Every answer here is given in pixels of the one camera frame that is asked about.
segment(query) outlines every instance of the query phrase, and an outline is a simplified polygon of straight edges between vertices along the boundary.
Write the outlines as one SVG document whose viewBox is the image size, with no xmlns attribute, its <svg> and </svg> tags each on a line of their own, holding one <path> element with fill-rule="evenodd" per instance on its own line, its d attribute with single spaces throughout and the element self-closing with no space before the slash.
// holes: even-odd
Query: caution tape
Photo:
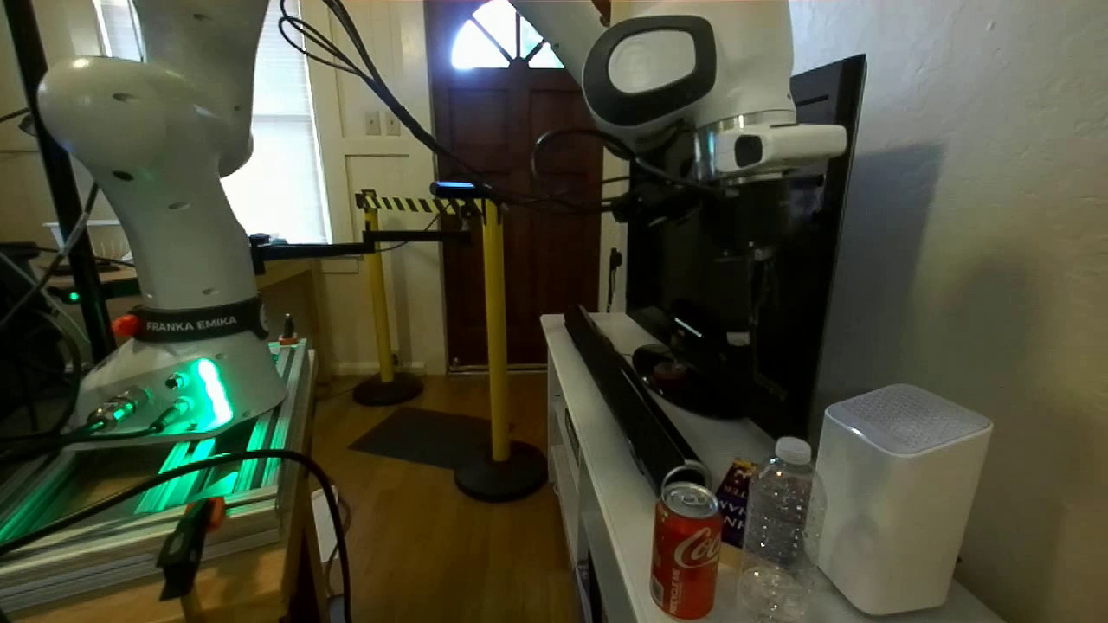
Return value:
<svg viewBox="0 0 1108 623">
<path fill-rule="evenodd" d="M 389 212 L 414 212 L 423 214 L 461 214 L 466 216 L 478 210 L 472 200 L 440 200 L 422 197 L 386 197 L 375 191 L 361 191 L 355 195 L 361 210 L 387 210 Z"/>
</svg>

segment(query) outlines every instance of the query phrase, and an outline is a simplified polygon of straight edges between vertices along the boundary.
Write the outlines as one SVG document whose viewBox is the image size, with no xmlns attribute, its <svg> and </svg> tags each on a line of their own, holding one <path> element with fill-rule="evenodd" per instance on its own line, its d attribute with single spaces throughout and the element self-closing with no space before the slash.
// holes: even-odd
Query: plastic water bottle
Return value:
<svg viewBox="0 0 1108 623">
<path fill-rule="evenodd" d="M 743 622 L 804 621 L 819 574 L 813 561 L 825 503 L 812 449 L 782 437 L 776 455 L 758 469 L 747 498 L 738 585 Z"/>
</svg>

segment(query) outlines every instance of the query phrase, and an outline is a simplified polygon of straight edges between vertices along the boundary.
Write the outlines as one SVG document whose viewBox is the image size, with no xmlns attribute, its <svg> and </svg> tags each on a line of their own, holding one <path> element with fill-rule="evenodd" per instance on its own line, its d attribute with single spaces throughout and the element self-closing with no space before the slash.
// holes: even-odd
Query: red can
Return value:
<svg viewBox="0 0 1108 623">
<path fill-rule="evenodd" d="M 716 601 L 719 541 L 724 518 L 719 500 L 699 484 L 675 482 L 654 508 L 650 596 L 676 619 L 701 619 Z"/>
</svg>

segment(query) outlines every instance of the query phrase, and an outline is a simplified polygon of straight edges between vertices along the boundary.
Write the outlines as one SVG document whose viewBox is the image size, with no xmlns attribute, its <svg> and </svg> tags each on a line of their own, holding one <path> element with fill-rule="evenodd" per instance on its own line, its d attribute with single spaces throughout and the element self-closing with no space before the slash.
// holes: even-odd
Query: wooden door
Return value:
<svg viewBox="0 0 1108 623">
<path fill-rule="evenodd" d="M 478 18 L 496 11 L 484 20 L 489 28 L 473 19 L 479 8 L 482 12 L 476 13 Z M 568 72 L 533 67 L 557 63 L 548 48 L 544 50 L 545 43 L 527 49 L 537 38 L 533 29 L 514 18 L 515 11 L 506 0 L 485 6 L 432 1 L 427 9 L 434 133 L 439 141 L 495 185 L 516 193 L 565 192 L 570 198 L 597 206 L 602 146 L 592 139 L 567 137 L 552 143 L 538 161 L 543 183 L 532 178 L 531 150 L 538 136 L 558 127 L 593 127 L 581 91 Z M 511 24 L 514 32 L 495 28 L 504 23 Z M 468 49 L 455 50 L 455 39 L 466 41 L 459 34 L 463 28 L 470 31 L 468 41 L 475 41 L 474 37 L 485 41 L 476 43 L 484 45 L 483 60 L 466 61 Z M 452 55 L 458 54 L 462 57 L 452 62 Z M 455 68 L 465 62 L 502 67 Z M 438 174 L 440 180 L 463 178 L 459 167 L 442 156 L 438 159 Z M 599 216 L 551 214 L 544 207 L 557 206 L 509 205 L 504 217 L 507 360 L 512 365 L 546 361 L 540 315 L 561 314 L 577 304 L 596 308 Z M 444 228 L 459 226 L 456 219 L 443 223 Z M 480 241 L 469 247 L 443 248 L 447 347 L 452 366 L 488 362 L 481 254 Z"/>
</svg>

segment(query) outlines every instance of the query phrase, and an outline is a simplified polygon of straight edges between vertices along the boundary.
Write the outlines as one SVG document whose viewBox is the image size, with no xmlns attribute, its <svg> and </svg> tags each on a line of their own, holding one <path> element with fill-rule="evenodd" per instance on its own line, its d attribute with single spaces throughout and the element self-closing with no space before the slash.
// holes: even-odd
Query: floor mat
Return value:
<svg viewBox="0 0 1108 623">
<path fill-rule="evenodd" d="M 456 469 L 481 457 L 489 446 L 489 420 L 400 407 L 350 445 L 351 450 Z"/>
</svg>

